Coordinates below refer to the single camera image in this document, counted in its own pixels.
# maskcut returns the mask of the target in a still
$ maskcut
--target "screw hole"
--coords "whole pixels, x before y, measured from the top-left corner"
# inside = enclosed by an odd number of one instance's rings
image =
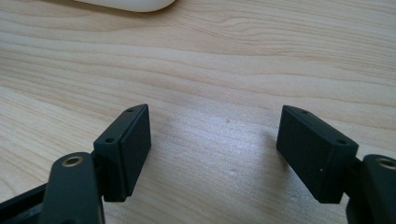
[[[344,140],[342,140],[342,139],[338,139],[338,140],[337,140],[337,143],[338,143],[338,144],[341,144],[341,145],[345,145],[347,142],[344,141]]]
[[[105,140],[105,142],[106,143],[112,143],[112,142],[114,142],[114,138],[107,138],[106,140]]]
[[[396,163],[394,161],[390,161],[385,158],[378,158],[376,161],[383,167],[388,168],[390,170],[396,170]]]
[[[82,161],[83,161],[83,159],[80,156],[70,157],[62,162],[62,166],[72,167],[72,166],[80,164]]]

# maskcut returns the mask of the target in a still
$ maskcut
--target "black plastic part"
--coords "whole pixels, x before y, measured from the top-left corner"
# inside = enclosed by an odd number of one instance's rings
[[[396,160],[380,155],[364,157],[361,186],[375,223],[396,224]]]
[[[38,223],[105,223],[89,153],[72,153],[53,163]]]
[[[103,168],[100,186],[106,202],[124,202],[134,191],[151,147],[148,105],[131,107],[93,143],[97,166]]]
[[[349,196],[346,217],[349,224],[372,224],[373,214],[361,188],[362,162],[355,158],[344,174],[344,192]]]
[[[358,147],[310,112],[283,106],[276,148],[320,203],[340,203]]]
[[[37,223],[46,185],[41,185],[0,203],[0,223]]]

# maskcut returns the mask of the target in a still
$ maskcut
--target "white computer mouse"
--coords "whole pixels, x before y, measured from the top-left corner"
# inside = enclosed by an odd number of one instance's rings
[[[118,9],[150,12],[171,5],[175,0],[77,0],[79,2],[90,3],[102,7],[114,7]]]

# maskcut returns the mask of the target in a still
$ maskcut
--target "wood grain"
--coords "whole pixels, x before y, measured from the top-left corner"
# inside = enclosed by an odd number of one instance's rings
[[[133,13],[0,0],[0,202],[125,108],[152,149],[107,223],[347,223],[276,153],[282,105],[396,158],[394,1],[177,0]]]

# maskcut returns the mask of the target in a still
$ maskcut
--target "wooden table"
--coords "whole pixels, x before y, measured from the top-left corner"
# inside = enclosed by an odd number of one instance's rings
[[[0,202],[139,104],[152,148],[107,223],[347,223],[276,152],[281,107],[396,158],[396,3],[0,0]]]

